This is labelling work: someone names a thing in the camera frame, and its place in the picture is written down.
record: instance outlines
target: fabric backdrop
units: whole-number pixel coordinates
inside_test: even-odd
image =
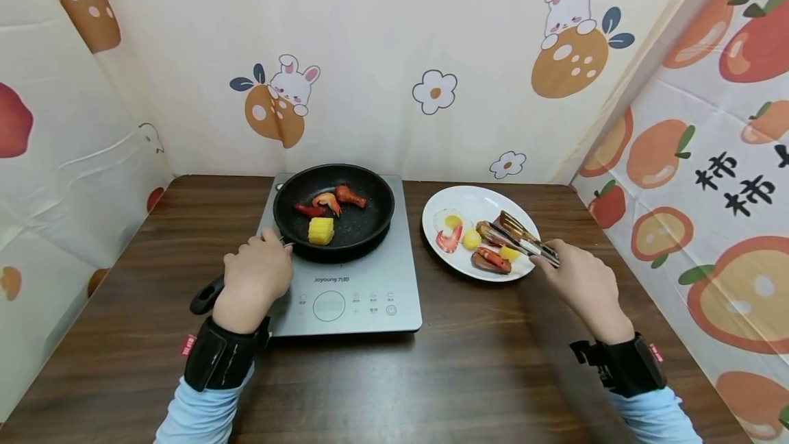
[[[0,422],[172,178],[140,124],[56,0],[0,1]]]
[[[91,17],[94,0],[61,1],[84,36],[114,38],[103,3]],[[591,144],[600,108],[681,2],[108,1],[121,35],[95,40],[97,60],[177,175],[354,162],[540,183]]]
[[[573,181],[756,442],[789,443],[788,48],[789,0],[709,0]]]

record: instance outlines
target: light blue sleeve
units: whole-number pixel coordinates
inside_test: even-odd
[[[682,400],[668,387],[630,398],[608,391],[608,399],[639,443],[701,442],[690,419],[679,407]]]
[[[232,390],[194,391],[183,377],[167,407],[167,417],[156,430],[155,444],[226,443],[233,429],[238,397],[254,372],[254,365],[242,385]]]

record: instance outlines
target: wooden table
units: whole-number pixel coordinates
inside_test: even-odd
[[[436,260],[421,210],[451,184],[405,183],[424,324],[415,335],[274,340],[243,393],[239,443],[627,442],[596,373],[567,345],[587,337],[539,273],[468,280]],[[201,318],[192,296],[255,232],[270,178],[172,183],[0,430],[9,443],[144,443],[165,416]],[[616,272],[625,312],[665,357],[671,387],[707,443],[748,442],[571,189],[489,185],[547,238]]]

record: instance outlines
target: induction cooktop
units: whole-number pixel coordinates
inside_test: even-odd
[[[274,198],[291,173],[274,178],[258,225],[273,227]],[[381,175],[394,193],[389,232],[367,256],[342,264],[310,262],[294,254],[294,281],[271,307],[273,336],[409,333],[422,326],[403,180]]]

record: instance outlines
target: pan handle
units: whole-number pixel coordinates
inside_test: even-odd
[[[192,299],[192,303],[189,304],[189,310],[191,310],[194,315],[207,314],[209,310],[214,308],[214,302],[216,302],[219,293],[222,293],[224,288],[225,275],[220,274],[218,277],[214,278],[213,282],[206,285],[205,288],[195,295]]]

